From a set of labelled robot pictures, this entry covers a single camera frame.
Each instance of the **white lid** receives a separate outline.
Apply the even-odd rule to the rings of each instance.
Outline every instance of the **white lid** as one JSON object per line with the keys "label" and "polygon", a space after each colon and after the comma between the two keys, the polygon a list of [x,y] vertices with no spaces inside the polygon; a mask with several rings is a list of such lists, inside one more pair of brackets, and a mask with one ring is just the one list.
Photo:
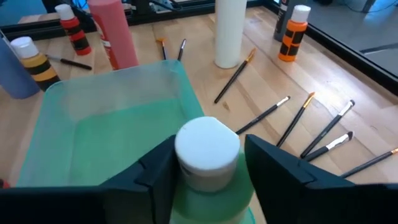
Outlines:
{"label": "white lid", "polygon": [[75,17],[72,8],[68,4],[61,4],[58,6],[55,6],[55,10],[60,16],[61,20],[70,20]]}
{"label": "white lid", "polygon": [[291,20],[294,22],[306,22],[310,14],[311,7],[304,5],[296,5],[293,9]]}
{"label": "white lid", "polygon": [[203,176],[215,175],[236,162],[239,147],[239,136],[208,116],[184,124],[175,137],[180,163],[190,172]]}
{"label": "white lid", "polygon": [[19,58],[30,58],[39,53],[39,50],[37,50],[37,47],[30,37],[17,38],[11,41],[10,44]]}

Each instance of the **paper towel roll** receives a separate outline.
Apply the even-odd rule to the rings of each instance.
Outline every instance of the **paper towel roll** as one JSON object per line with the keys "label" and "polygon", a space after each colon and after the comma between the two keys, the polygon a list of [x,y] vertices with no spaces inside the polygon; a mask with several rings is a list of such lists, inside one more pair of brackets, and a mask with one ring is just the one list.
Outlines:
{"label": "paper towel roll", "polygon": [[221,68],[237,66],[248,0],[216,0],[216,60]]}

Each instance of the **wooden table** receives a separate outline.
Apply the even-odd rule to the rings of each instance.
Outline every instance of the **wooden table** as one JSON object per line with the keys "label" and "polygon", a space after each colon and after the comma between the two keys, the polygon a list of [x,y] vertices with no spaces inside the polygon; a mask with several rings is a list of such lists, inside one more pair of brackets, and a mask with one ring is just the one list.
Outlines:
{"label": "wooden table", "polygon": [[[238,80],[217,104],[213,100],[229,80],[234,69],[214,65],[215,15],[205,15],[131,27],[141,64],[161,60],[155,39],[166,37],[170,57],[176,58],[182,39],[187,39],[183,64],[192,87],[208,116],[217,117],[232,130],[241,128],[255,116],[283,97],[292,99],[248,133],[276,144],[281,134],[302,106],[310,92],[315,99],[288,137],[282,149],[299,155],[312,139],[340,112],[348,100],[356,105],[317,146],[324,146],[347,131],[354,139],[312,164],[334,174],[341,174],[375,156],[398,146],[398,98],[366,75],[333,55],[312,39],[305,37],[297,60],[282,62],[277,58],[280,43],[272,39],[276,15],[263,7],[246,12],[241,59],[253,47],[258,51]],[[61,79],[95,75],[111,71],[111,66],[97,33],[87,35],[93,52],[76,56],[67,37],[40,40],[38,48],[47,54],[73,59],[94,67],[86,72],[52,62]],[[10,99],[0,91],[0,177],[15,184],[29,147],[39,114],[43,93],[26,100]],[[398,181],[398,156],[392,156],[352,177],[362,184]],[[258,223],[264,223],[257,200],[251,208]]]}

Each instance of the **black metal frame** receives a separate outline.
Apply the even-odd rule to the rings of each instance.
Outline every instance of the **black metal frame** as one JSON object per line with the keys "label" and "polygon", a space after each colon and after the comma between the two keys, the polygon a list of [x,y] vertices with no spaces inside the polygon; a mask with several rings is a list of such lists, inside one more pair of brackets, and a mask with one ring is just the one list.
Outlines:
{"label": "black metal frame", "polygon": [[[197,0],[192,2],[181,2],[182,10],[178,12],[165,12],[160,14],[132,14],[132,11],[126,10],[126,18],[130,26],[145,24],[150,22],[166,21],[189,16],[198,16],[213,13],[215,11],[215,0]],[[274,13],[278,13],[278,5],[273,0],[255,0],[248,1],[248,7],[264,6]],[[96,27],[87,18],[79,17],[82,29],[85,32],[94,32]],[[33,22],[30,24],[19,24],[13,26],[0,27],[6,37],[10,40],[17,37],[29,35],[34,40],[50,39],[54,37],[65,36],[58,20]],[[363,72],[375,82],[382,85],[395,95],[398,95],[398,77],[388,70],[380,67],[370,59],[366,58],[361,52],[352,50],[344,43],[334,39],[315,26],[309,24],[306,34],[322,44],[328,50],[348,62],[353,67]]]}

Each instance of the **blue container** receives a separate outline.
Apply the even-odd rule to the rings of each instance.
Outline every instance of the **blue container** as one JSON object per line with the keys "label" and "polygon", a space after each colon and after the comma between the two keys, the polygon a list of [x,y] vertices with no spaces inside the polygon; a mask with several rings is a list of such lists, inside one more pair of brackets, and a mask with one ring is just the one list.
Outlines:
{"label": "blue container", "polygon": [[15,99],[24,99],[36,94],[40,89],[22,66],[8,45],[8,40],[0,31],[0,85]]}

